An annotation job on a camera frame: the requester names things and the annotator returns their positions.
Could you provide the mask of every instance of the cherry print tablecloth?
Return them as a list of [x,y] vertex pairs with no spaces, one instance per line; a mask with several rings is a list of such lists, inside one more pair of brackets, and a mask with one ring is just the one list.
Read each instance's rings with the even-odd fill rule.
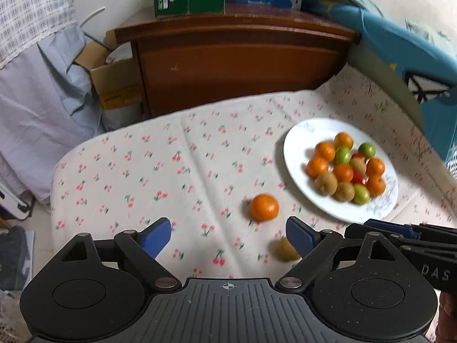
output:
[[[287,131],[311,117],[349,122],[389,154],[399,196],[386,220],[456,225],[455,181],[439,157],[375,83],[345,67],[314,91],[201,106],[80,145],[55,169],[54,251],[79,232],[111,238],[164,216],[173,232],[157,259],[182,281],[271,277],[275,282],[293,266],[276,260],[272,251],[290,215],[316,230],[343,232],[347,225],[308,201],[285,168]],[[262,192],[278,199],[280,214],[257,224],[247,208]]]

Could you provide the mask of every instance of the green fruit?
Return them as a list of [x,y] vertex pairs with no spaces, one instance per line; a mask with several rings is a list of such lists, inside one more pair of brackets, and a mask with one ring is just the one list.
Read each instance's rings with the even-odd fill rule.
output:
[[359,153],[363,154],[367,159],[372,159],[376,156],[376,148],[371,143],[362,143],[359,147]]
[[352,200],[353,203],[357,205],[364,205],[370,199],[370,193],[368,192],[367,188],[362,184],[354,184],[355,195],[354,199]]
[[340,146],[336,150],[334,164],[338,165],[340,163],[343,163],[343,164],[347,165],[349,163],[349,161],[350,161],[351,156],[352,156],[352,154],[351,154],[350,149],[348,147]]

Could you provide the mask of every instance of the red fruit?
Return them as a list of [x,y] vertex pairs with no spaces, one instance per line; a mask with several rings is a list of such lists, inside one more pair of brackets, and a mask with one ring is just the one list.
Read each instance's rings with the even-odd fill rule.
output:
[[364,176],[359,173],[358,171],[354,172],[354,177],[352,179],[352,181],[350,181],[352,184],[362,184],[362,185],[365,185],[366,184],[366,179],[364,178]]
[[363,159],[363,161],[366,161],[365,156],[363,154],[361,154],[361,153],[358,153],[358,152],[353,153],[352,154],[352,158]]

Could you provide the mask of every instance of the white cable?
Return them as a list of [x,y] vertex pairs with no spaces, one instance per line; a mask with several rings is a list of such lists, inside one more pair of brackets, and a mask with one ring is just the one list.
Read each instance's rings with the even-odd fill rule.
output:
[[83,25],[85,25],[89,20],[91,20],[94,16],[96,16],[97,14],[101,13],[102,11],[105,11],[106,7],[100,7],[98,8],[96,11],[90,13],[85,19],[83,19],[83,21],[79,24],[79,27],[82,27]]

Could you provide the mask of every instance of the fruit plate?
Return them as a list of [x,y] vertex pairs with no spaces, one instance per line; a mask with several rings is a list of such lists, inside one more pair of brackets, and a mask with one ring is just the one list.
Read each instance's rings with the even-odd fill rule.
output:
[[[358,146],[363,142],[369,142],[376,148],[376,157],[382,159],[386,166],[386,171],[382,176],[386,182],[386,190],[382,195],[370,198],[362,206],[352,202],[339,202],[329,196],[321,196],[314,188],[314,180],[305,172],[306,165],[314,154],[316,144],[324,141],[333,144],[337,133],[342,131],[353,138],[353,152],[356,152]],[[392,211],[397,202],[397,173],[387,153],[371,137],[346,122],[329,118],[312,118],[295,125],[287,133],[284,142],[284,160],[287,170],[300,191],[321,210],[339,220],[360,224],[368,219],[380,220]]]

